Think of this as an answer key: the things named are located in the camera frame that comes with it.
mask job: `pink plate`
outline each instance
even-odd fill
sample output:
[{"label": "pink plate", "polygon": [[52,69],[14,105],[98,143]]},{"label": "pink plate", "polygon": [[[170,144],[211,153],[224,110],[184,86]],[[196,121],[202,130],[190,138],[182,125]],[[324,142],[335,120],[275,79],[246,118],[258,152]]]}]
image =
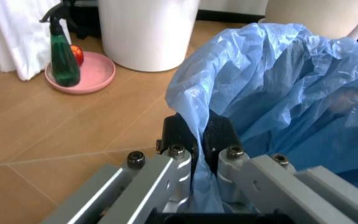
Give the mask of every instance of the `pink plate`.
[{"label": "pink plate", "polygon": [[81,81],[78,85],[59,86],[52,76],[50,64],[45,69],[45,77],[48,82],[56,89],[71,94],[87,94],[106,87],[116,73],[114,63],[108,57],[94,52],[84,51],[83,56],[84,61],[80,67]]}]

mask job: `hex socket screw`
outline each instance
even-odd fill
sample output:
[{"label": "hex socket screw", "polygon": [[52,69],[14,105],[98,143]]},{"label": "hex socket screw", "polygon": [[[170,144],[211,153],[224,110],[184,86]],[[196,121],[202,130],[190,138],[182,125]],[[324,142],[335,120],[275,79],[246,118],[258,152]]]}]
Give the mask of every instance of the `hex socket screw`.
[{"label": "hex socket screw", "polygon": [[240,146],[232,145],[227,148],[226,156],[230,160],[236,160],[244,155],[244,150]]},{"label": "hex socket screw", "polygon": [[145,165],[145,155],[140,151],[130,152],[126,158],[126,163],[131,169],[141,169]]}]

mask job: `spray bottle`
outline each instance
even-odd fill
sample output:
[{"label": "spray bottle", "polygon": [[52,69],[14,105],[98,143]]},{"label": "spray bottle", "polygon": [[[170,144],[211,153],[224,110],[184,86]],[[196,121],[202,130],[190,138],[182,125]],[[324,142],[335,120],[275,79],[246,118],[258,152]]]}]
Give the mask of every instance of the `spray bottle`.
[{"label": "spray bottle", "polygon": [[78,63],[59,23],[60,19],[68,18],[69,6],[70,2],[61,2],[46,12],[40,20],[47,22],[49,18],[52,75],[57,84],[64,87],[77,85],[81,78]]}]

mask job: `floor tile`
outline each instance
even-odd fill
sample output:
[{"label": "floor tile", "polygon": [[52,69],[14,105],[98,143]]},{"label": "floor tile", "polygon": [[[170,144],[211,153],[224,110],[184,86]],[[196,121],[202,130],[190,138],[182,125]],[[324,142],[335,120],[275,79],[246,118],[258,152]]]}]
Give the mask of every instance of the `floor tile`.
[{"label": "floor tile", "polygon": [[101,153],[10,166],[54,202],[60,204],[104,164],[119,163]]},{"label": "floor tile", "polygon": [[57,128],[14,161],[103,151],[166,90],[173,70],[140,73],[111,89],[89,108]]},{"label": "floor tile", "polygon": [[108,151],[154,146],[161,138],[164,119],[175,114],[161,97],[108,147]]},{"label": "floor tile", "polygon": [[22,177],[0,167],[0,224],[33,224],[53,211],[55,205]]},{"label": "floor tile", "polygon": [[84,96],[46,89],[0,114],[0,163],[35,145],[52,131],[95,103],[131,75],[118,74],[104,90]]}]

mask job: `white fabric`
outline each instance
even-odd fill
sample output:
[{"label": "white fabric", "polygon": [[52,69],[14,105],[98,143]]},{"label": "white fabric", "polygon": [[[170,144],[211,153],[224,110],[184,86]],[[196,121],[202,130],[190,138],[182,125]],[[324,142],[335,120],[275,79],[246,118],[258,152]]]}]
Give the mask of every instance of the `white fabric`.
[{"label": "white fabric", "polygon": [[[59,0],[0,0],[0,70],[30,80],[50,62],[49,23],[39,23]],[[65,21],[61,21],[71,41]]]}]

